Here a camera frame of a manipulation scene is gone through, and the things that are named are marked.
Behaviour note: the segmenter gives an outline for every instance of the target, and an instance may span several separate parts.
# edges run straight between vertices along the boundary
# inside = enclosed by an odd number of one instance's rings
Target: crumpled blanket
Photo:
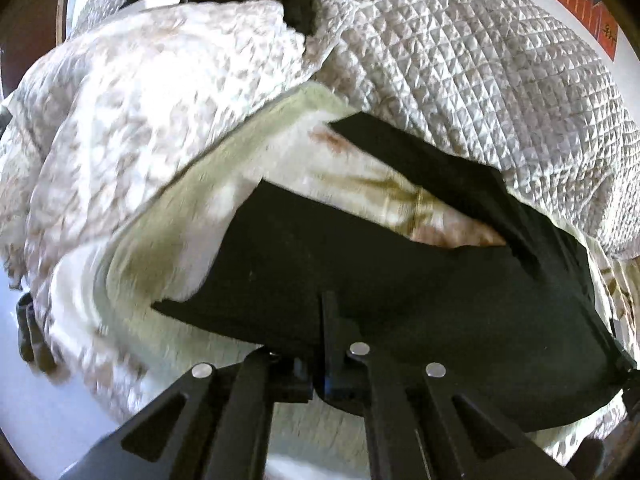
[[[84,362],[90,355],[101,362],[100,355],[115,352],[110,338],[116,341],[115,348],[129,349],[148,371],[121,399],[119,405],[125,410],[137,411],[157,393],[155,388],[164,389],[197,362],[222,367],[244,358],[255,345],[188,326],[150,306],[165,297],[184,299],[199,288],[236,209],[262,178],[422,243],[445,247],[504,243],[492,228],[415,187],[326,126],[327,121],[353,112],[317,84],[306,84],[258,112],[118,235],[80,247],[62,259],[52,284],[56,314],[52,337]],[[622,281],[618,286],[614,272],[600,260],[604,254],[597,241],[561,219],[553,220],[588,247],[596,310],[605,326],[610,319],[620,322],[623,345],[638,357],[631,304],[616,294],[616,288],[626,286]],[[107,335],[82,335],[96,332]],[[113,375],[104,372],[107,379]],[[111,387],[119,390],[117,384]],[[566,462],[605,415],[622,420],[624,414],[617,396],[576,424],[532,437]],[[326,431],[316,427],[316,420],[322,420],[324,428],[335,428],[330,432],[335,439],[326,440]],[[315,449],[323,462],[337,456],[345,467],[366,473],[362,420],[317,399],[307,407],[278,407],[271,441],[294,458],[301,460]]]
[[[15,286],[28,274],[45,335],[58,260],[113,233],[203,149],[308,79],[335,39],[326,26],[348,24],[324,14],[305,52],[282,15],[273,0],[141,12],[27,72],[0,141],[0,255]]]
[[[319,82],[619,257],[640,254],[640,132],[596,52],[530,0],[348,0]]]

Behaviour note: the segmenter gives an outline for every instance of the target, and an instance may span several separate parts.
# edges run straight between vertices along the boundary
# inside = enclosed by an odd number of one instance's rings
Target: bed
[[[357,110],[446,152],[495,166],[516,197],[584,234],[609,317],[624,327],[623,342],[636,352],[640,274],[629,259],[640,254],[640,134],[597,54],[529,0],[316,0],[318,33],[308,38],[306,50],[303,38],[282,25],[282,7],[274,2],[171,7],[100,26],[122,1],[90,0],[75,39],[32,67],[9,102],[14,122],[0,146],[6,267],[16,286],[28,277],[53,348],[119,420],[149,402],[168,379],[149,373],[104,314],[90,308],[82,287],[58,303],[56,317],[50,314],[56,266],[72,253],[78,256],[76,251],[95,250],[87,243],[108,241],[193,159],[312,75]],[[261,28],[254,14],[268,26]],[[178,48],[167,37],[193,35],[190,27],[201,42],[210,42],[192,65],[184,54],[193,57],[199,44]],[[128,43],[118,51],[114,39],[125,34]],[[161,49],[149,48],[144,34],[155,34],[171,61]],[[225,69],[221,75],[219,65],[210,65],[207,59],[217,59],[228,44],[221,38],[242,44],[238,55],[246,52],[243,42],[251,43],[249,70]],[[98,48],[89,54],[88,45],[96,43],[103,54]],[[279,46],[277,56],[267,43]],[[196,65],[207,76],[185,81],[185,71],[196,73]],[[131,73],[138,94],[127,90]],[[248,81],[258,81],[248,87],[261,92],[238,89]],[[220,100],[231,89],[239,99],[203,112],[207,98]],[[122,109],[127,113],[116,113]],[[212,129],[198,128],[202,122]],[[127,129],[131,123],[136,127]],[[172,137],[169,131],[186,133]],[[92,254],[84,255],[84,266],[101,261]],[[533,437],[566,463],[585,436],[604,436],[624,416],[618,396],[588,420]],[[329,433],[362,437],[362,428],[347,416],[332,424]],[[362,478],[359,453],[343,474]]]

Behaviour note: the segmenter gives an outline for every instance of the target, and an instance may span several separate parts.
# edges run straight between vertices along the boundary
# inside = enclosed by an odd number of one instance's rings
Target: round metal screw
[[[357,355],[360,357],[367,355],[370,350],[371,348],[369,347],[369,345],[363,342],[353,343],[349,347],[349,352],[351,352],[352,355]]]
[[[441,378],[447,373],[447,369],[440,363],[429,363],[426,367],[427,375],[429,377]]]
[[[191,369],[191,375],[196,379],[205,379],[213,373],[213,368],[207,363],[200,363]]]

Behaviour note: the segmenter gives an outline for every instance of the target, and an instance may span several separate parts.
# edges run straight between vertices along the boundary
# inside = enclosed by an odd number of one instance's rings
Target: silver rivet
[[[196,379],[205,379],[209,377],[213,373],[213,367],[206,363],[200,363],[199,365],[195,365],[191,369],[191,375],[193,375]]]
[[[447,369],[440,363],[429,363],[426,367],[426,371],[429,377],[435,377],[437,379],[444,377],[447,373]]]
[[[371,348],[369,347],[369,345],[362,342],[353,343],[349,347],[349,352],[357,356],[365,356],[369,353],[370,350]]]

